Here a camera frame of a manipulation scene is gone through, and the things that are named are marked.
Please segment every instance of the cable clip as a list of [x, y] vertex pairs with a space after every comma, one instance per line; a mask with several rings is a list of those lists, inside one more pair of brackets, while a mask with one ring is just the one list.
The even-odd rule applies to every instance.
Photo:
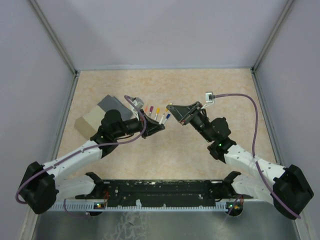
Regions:
[[201, 108], [201, 110], [213, 105], [215, 103], [214, 99], [214, 93], [212, 91], [207, 91], [205, 93], [205, 105]]

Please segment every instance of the colored marker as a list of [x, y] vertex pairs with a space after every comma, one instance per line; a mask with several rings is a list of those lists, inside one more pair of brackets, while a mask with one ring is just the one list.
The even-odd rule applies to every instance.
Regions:
[[161, 124], [161, 123], [162, 123], [162, 121], [163, 121], [164, 117], [165, 117], [165, 113], [162, 115], [162, 117], [161, 117], [161, 120], [160, 120], [159, 124]]
[[[172, 102], [170, 102], [169, 105], [172, 105]], [[168, 112], [168, 108], [165, 108], [165, 111]]]
[[170, 118], [170, 116], [171, 116], [170, 113], [168, 113], [168, 114], [166, 115], [165, 120], [164, 120], [164, 122], [163, 122], [163, 125], [166, 124], [166, 122], [167, 122], [167, 120]]
[[149, 111], [149, 115], [148, 115], [148, 117], [150, 118], [151, 117], [151, 114], [152, 114], [152, 110], [154, 109], [154, 106], [151, 106], [150, 107], [150, 111]]
[[160, 107], [156, 109], [154, 120], [157, 121], [158, 114], [160, 113]]

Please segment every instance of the cable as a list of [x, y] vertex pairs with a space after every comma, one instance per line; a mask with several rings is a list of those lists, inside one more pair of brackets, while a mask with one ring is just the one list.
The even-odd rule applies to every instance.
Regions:
[[256, 155], [256, 139], [257, 139], [257, 133], [258, 133], [258, 107], [257, 104], [255, 102], [255, 100], [253, 100], [252, 97], [246, 95], [246, 94], [242, 94], [242, 93], [227, 93], [227, 94], [219, 94], [219, 95], [215, 95], [214, 98], [223, 98], [223, 97], [228, 97], [228, 96], [240, 96], [240, 97], [245, 97], [247, 99], [249, 99], [253, 106], [254, 106], [254, 110], [255, 110], [255, 125], [254, 125], [254, 134], [253, 134], [253, 140], [252, 140], [252, 155], [253, 157], [255, 157]]
[[67, 200], [67, 199], [63, 200], [63, 209], [64, 209], [64, 211], [65, 211], [68, 215], [70, 215], [71, 217], [73, 217], [73, 218], [75, 218], [75, 219], [87, 219], [87, 218], [89, 218], [88, 215], [85, 215], [85, 216], [76, 216], [76, 215], [73, 215], [71, 212], [69, 212], [69, 211], [67, 210], [66, 200]]
[[207, 111], [205, 109], [202, 109], [201, 112], [204, 115], [204, 117], [207, 118]]
[[117, 138], [116, 140], [121, 140], [121, 139], [128, 139], [128, 138], [131, 138], [134, 134], [130, 134], [128, 136], [124, 136], [124, 137], [119, 137]]
[[[146, 128], [147, 128], [147, 121], [144, 117], [144, 115], [140, 112], [140, 109], [137, 108], [132, 102], [131, 100], [133, 99], [132, 97], [128, 96], [128, 95], [124, 95], [124, 99], [128, 101], [128, 103], [138, 112], [138, 114], [140, 115], [142, 121], [143, 121], [143, 128], [142, 128], [142, 131], [134, 138], [128, 140], [128, 141], [123, 141], [123, 142], [108, 142], [108, 143], [102, 143], [102, 144], [97, 144], [97, 145], [93, 145], [93, 146], [88, 146], [88, 147], [85, 147], [83, 149], [83, 151], [87, 151], [87, 150], [90, 150], [90, 149], [93, 149], [93, 148], [98, 148], [98, 147], [105, 147], [105, 146], [111, 146], [111, 145], [123, 145], [123, 144], [129, 144], [129, 143], [132, 143], [134, 142], [135, 140], [137, 140], [138, 138], [140, 138], [142, 136], [142, 134], [144, 134], [144, 132], [146, 131]], [[65, 161], [67, 161], [68, 159], [78, 155], [82, 153], [81, 150], [78, 150], [72, 154], [70, 154], [69, 156], [66, 156], [65, 158], [61, 159], [60, 161], [58, 161], [57, 163], [55, 163], [54, 165], [52, 166], [49, 166], [39, 172], [37, 172], [35, 175], [31, 176], [29, 179], [27, 179], [23, 184], [21, 184], [21, 186], [18, 188], [18, 190], [16, 191], [15, 193], [15, 200], [19, 203], [19, 204], [27, 204], [25, 201], [21, 201], [19, 199], [19, 194], [21, 192], [21, 190], [27, 186], [33, 179], [37, 178], [38, 176], [40, 176], [41, 174], [53, 169], [54, 167], [64, 163]]]
[[245, 202], [245, 198], [244, 198], [244, 196], [242, 195], [241, 200], [240, 200], [240, 204], [243, 205], [244, 202]]
[[237, 203], [237, 201], [238, 201], [240, 198], [242, 198], [242, 195], [241, 195], [241, 194], [239, 194], [238, 196], [236, 196], [236, 199], [234, 200], [234, 202], [233, 202], [233, 204], [232, 204], [232, 207], [231, 207], [231, 208], [229, 209], [229, 211], [228, 211], [228, 215], [230, 215], [232, 209], [234, 209], [235, 204]]
[[[229, 96], [240, 96], [240, 97], [245, 97], [247, 99], [249, 99], [253, 106], [254, 106], [254, 110], [255, 110], [255, 126], [254, 126], [254, 134], [253, 134], [253, 140], [252, 140], [252, 156], [253, 156], [253, 160], [255, 159], [256, 156], [256, 151], [255, 151], [255, 147], [256, 147], [256, 139], [257, 139], [257, 133], [258, 133], [258, 107], [256, 102], [253, 100], [252, 97], [246, 95], [246, 94], [242, 94], [242, 93], [226, 93], [226, 94], [219, 94], [219, 95], [215, 95], [214, 98], [222, 98], [222, 97], [229, 97]], [[266, 188], [270, 191], [271, 195], [280, 203], [280, 205], [286, 210], [288, 211], [291, 215], [293, 215], [295, 218], [297, 219], [301, 219], [301, 216], [299, 216], [298, 214], [296, 214], [294, 211], [292, 211], [277, 195], [276, 193], [272, 190], [272, 188], [269, 186], [267, 180], [265, 179], [265, 176], [263, 175], [260, 165], [258, 163], [258, 161], [255, 161], [255, 165], [256, 168], [258, 170], [258, 173], [264, 183], [264, 185], [266, 186]]]
[[104, 202], [104, 208], [107, 207], [107, 202], [109, 201], [109, 191], [105, 192], [105, 195], [103, 197], [103, 202]]

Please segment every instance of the white gear rack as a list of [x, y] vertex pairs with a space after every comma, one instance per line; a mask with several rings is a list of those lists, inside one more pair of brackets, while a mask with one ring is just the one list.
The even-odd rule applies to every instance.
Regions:
[[[68, 212], [227, 212], [227, 202], [216, 202], [215, 206], [195, 206], [195, 207], [144, 207], [139, 200], [136, 206], [117, 206], [95, 209], [97, 204], [103, 201], [67, 201], [65, 203]], [[56, 202], [48, 211], [64, 211], [64, 202]]]

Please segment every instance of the metal base plate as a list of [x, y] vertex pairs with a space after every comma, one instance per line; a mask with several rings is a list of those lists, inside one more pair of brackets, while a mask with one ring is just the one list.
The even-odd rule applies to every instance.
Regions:
[[76, 219], [48, 211], [39, 216], [33, 240], [298, 240], [297, 236], [294, 221], [272, 205], [245, 202], [237, 217], [212, 211], [114, 211]]

